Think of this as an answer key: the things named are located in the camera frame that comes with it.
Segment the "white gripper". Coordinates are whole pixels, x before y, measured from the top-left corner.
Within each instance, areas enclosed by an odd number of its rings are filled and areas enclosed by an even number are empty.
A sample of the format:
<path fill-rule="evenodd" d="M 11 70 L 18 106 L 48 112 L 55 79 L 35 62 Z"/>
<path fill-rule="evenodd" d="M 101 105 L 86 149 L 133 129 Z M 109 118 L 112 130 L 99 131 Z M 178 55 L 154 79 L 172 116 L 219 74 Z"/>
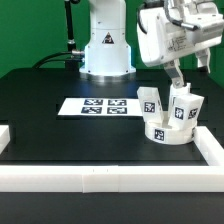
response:
<path fill-rule="evenodd" d="M 215 4 L 143 4 L 137 14 L 140 55 L 147 67 L 164 64 L 176 89 L 184 86 L 180 58 L 195 54 L 210 72 L 210 48 L 221 43 L 224 17 Z"/>

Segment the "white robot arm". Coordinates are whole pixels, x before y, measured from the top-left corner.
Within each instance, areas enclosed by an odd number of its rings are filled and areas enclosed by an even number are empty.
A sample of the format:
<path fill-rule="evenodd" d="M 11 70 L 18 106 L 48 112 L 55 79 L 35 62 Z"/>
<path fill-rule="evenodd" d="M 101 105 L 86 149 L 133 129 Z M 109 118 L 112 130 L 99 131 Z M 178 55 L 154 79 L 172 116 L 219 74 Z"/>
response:
<path fill-rule="evenodd" d="M 148 67 L 162 65 L 176 88 L 184 85 L 179 60 L 195 55 L 210 63 L 210 48 L 221 43 L 224 15 L 213 0 L 88 0 L 90 40 L 80 72 L 92 78 L 118 78 L 135 71 L 136 46 Z"/>

